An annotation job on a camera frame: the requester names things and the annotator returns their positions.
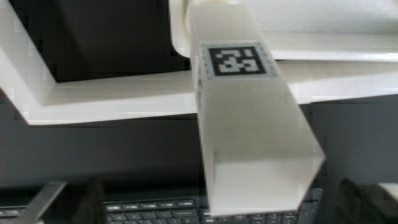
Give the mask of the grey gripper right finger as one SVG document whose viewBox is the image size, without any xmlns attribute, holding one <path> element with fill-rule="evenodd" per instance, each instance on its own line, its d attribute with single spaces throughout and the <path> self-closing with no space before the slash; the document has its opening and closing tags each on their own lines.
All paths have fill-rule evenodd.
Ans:
<svg viewBox="0 0 398 224">
<path fill-rule="evenodd" d="M 398 199 L 379 184 L 342 180 L 335 224 L 398 224 Z"/>
</svg>

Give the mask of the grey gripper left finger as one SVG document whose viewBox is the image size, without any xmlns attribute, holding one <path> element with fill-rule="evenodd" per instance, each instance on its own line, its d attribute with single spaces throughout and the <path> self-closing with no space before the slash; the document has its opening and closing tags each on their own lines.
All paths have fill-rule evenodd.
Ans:
<svg viewBox="0 0 398 224">
<path fill-rule="evenodd" d="M 8 224 L 107 224 L 104 199 L 98 178 L 79 184 L 50 182 Z"/>
</svg>

